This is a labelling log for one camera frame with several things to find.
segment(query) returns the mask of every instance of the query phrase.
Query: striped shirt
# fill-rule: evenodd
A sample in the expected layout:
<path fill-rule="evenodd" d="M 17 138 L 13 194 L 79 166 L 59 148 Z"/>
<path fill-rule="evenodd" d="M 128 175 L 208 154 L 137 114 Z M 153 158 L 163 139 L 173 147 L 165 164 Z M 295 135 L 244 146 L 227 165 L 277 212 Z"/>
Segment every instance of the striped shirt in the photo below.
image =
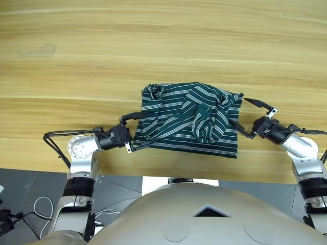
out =
<path fill-rule="evenodd" d="M 150 84 L 142 90 L 142 111 L 135 145 L 160 139 L 150 147 L 237 158 L 237 132 L 242 93 L 202 83 Z"/>

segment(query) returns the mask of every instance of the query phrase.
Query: gray floor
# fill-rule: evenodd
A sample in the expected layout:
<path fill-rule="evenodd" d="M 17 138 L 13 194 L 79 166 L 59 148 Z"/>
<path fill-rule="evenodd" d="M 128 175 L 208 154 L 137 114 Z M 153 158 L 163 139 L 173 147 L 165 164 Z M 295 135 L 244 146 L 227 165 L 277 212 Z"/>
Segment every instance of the gray floor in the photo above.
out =
<path fill-rule="evenodd" d="M 62 195 L 65 178 L 66 174 L 60 173 L 0 169 L 0 185 L 5 188 L 0 193 L 0 200 L 3 201 L 0 209 L 11 209 L 12 213 L 20 211 L 28 213 L 33 211 L 35 200 L 42 195 L 51 198 L 56 205 Z M 237 181 L 219 181 L 219 183 L 220 186 L 238 189 L 262 199 L 301 222 L 305 215 L 302 196 L 297 185 Z M 142 177 L 99 176 L 93 211 L 98 212 L 107 208 L 123 210 L 141 196 L 141 189 Z M 44 215 L 49 215 L 50 205 L 41 200 L 37 210 Z M 97 220 L 107 225 L 116 216 L 117 214 L 103 214 Z M 46 222 L 34 215 L 30 215 L 27 220 L 38 234 Z M 31 230 L 26 224 L 19 222 L 13 231 L 0 237 L 0 244 L 18 245 L 33 240 L 36 238 Z"/>

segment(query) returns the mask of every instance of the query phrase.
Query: wooden surface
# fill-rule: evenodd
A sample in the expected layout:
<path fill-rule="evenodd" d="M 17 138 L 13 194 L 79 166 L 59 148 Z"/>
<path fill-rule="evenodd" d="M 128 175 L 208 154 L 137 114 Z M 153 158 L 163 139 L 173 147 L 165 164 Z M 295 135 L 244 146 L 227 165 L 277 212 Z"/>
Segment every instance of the wooden surface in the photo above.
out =
<path fill-rule="evenodd" d="M 56 46 L 52 57 L 37 51 L 44 44 Z M 326 52 L 325 0 L 2 0 L 0 167 L 67 171 L 43 133 L 112 127 L 140 110 L 149 83 L 243 92 L 278 107 L 285 125 L 327 130 Z M 244 102 L 241 123 L 250 130 L 264 113 Z M 312 138 L 322 153 L 325 137 Z M 101 154 L 101 170 L 294 182 L 282 149 L 241 135 L 238 159 L 114 149 Z"/>

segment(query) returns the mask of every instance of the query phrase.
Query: white cable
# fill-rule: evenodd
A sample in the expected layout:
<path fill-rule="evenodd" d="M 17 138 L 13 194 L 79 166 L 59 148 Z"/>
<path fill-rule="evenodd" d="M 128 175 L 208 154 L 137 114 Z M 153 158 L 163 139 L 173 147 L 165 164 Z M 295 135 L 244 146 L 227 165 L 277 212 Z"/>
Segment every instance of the white cable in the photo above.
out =
<path fill-rule="evenodd" d="M 120 212 L 112 212 L 112 213 L 108 213 L 108 212 L 102 212 L 96 215 L 96 218 L 99 217 L 101 214 L 114 214 L 114 213 L 120 213 Z"/>
<path fill-rule="evenodd" d="M 51 214 L 50 214 L 50 216 L 44 216 L 44 215 L 42 215 L 42 214 L 40 214 L 39 212 L 36 211 L 35 205 L 36 205 L 36 203 L 37 203 L 40 199 L 42 199 L 42 198 L 47 199 L 47 200 L 50 202 L 50 204 L 51 204 Z M 52 202 L 52 200 L 51 200 L 50 198 L 48 198 L 48 197 L 42 196 L 42 197 L 39 197 L 38 199 L 36 199 L 35 202 L 34 202 L 34 205 L 33 205 L 33 210 L 34 210 L 34 212 L 35 212 L 38 216 L 40 216 L 40 217 L 43 217 L 43 218 L 53 218 L 53 217 L 52 217 L 52 215 L 53 215 L 53 211 L 54 211 L 54 209 L 53 209 L 53 202 Z M 50 220 L 48 220 L 48 221 L 46 222 L 46 224 L 43 226 L 43 228 L 42 228 L 42 230 L 41 230 L 41 233 L 40 233 L 40 239 L 42 239 L 43 231 L 44 231 L 44 229 L 46 228 L 46 226 L 49 224 L 49 222 L 50 222 Z"/>
<path fill-rule="evenodd" d="M 119 212 L 119 213 L 121 212 L 121 211 L 116 210 L 116 209 L 108 208 L 108 209 L 103 209 L 103 210 L 97 212 L 96 214 L 98 214 L 98 213 L 102 213 L 102 212 L 105 212 L 105 211 L 114 211 L 114 212 Z"/>

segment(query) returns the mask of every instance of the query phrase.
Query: circular joint cover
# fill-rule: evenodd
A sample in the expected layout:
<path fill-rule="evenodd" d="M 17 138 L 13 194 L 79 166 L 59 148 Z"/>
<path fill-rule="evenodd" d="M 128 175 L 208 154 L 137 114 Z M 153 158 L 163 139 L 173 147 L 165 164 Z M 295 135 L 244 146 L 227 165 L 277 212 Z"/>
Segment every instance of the circular joint cover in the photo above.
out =
<path fill-rule="evenodd" d="M 76 159 L 85 159 L 89 157 L 92 153 L 90 153 L 84 145 L 84 142 L 80 139 L 86 137 L 85 135 L 77 135 L 70 139 L 68 142 L 67 150 L 71 157 Z"/>

